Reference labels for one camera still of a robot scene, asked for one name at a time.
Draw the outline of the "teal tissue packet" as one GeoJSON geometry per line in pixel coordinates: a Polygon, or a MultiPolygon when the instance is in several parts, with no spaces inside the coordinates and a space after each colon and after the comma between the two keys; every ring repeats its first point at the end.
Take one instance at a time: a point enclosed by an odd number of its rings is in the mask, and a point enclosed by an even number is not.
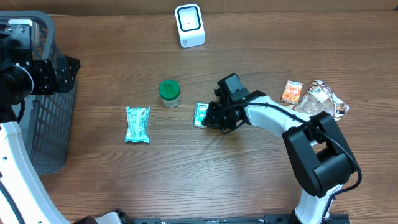
{"type": "Polygon", "coordinates": [[[195,104],[195,112],[193,125],[197,128],[205,128],[206,126],[203,124],[203,121],[206,118],[207,109],[209,107],[208,103],[196,103],[195,104]]]}

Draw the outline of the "green lid jar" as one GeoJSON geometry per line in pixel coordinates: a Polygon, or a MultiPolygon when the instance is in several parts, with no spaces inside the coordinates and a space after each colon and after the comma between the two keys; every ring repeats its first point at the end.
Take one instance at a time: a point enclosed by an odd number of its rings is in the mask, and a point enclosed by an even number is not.
{"type": "Polygon", "coordinates": [[[175,80],[164,80],[159,85],[159,95],[168,108],[177,107],[182,100],[180,85],[175,80]]]}

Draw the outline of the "orange tissue packet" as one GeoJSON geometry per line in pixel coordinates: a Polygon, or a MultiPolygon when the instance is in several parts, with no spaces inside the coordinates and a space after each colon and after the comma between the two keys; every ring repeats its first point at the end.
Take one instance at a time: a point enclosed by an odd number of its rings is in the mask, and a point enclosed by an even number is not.
{"type": "Polygon", "coordinates": [[[281,96],[284,103],[296,104],[299,102],[303,83],[288,80],[281,96]]]}

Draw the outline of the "mint green wipes packet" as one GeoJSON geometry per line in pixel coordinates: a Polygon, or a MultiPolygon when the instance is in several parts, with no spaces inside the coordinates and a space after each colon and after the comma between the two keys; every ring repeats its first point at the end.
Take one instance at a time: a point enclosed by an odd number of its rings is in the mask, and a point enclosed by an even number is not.
{"type": "Polygon", "coordinates": [[[149,121],[150,109],[150,106],[148,108],[130,108],[128,106],[126,107],[126,142],[144,142],[148,144],[150,143],[150,139],[147,134],[147,124],[149,121]]]}

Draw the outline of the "brown white snack bag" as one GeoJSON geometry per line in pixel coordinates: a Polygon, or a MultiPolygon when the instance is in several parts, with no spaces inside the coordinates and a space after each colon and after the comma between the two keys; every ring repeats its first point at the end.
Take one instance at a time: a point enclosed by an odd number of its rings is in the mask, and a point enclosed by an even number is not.
{"type": "Polygon", "coordinates": [[[349,110],[349,106],[322,80],[314,80],[307,94],[288,108],[311,115],[324,111],[332,115],[335,121],[339,121],[349,110]]]}

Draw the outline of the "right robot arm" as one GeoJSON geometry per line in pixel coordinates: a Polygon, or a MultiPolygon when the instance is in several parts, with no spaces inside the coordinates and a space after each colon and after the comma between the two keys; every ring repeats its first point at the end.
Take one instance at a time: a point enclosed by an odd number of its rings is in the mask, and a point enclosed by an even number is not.
{"type": "Polygon", "coordinates": [[[349,223],[330,213],[336,196],[359,186],[362,173],[335,119],[288,109],[261,91],[250,92],[237,74],[219,80],[217,101],[208,104],[200,124],[228,134],[243,124],[261,127],[281,138],[302,188],[290,215],[266,215],[264,223],[349,223]]]}

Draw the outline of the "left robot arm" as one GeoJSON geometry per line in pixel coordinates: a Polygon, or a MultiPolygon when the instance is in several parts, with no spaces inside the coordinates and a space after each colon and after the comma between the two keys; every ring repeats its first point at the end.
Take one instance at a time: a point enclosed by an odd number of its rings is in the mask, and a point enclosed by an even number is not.
{"type": "Polygon", "coordinates": [[[1,21],[1,221],[66,223],[40,175],[66,161],[80,61],[61,53],[52,22],[1,21]]]}

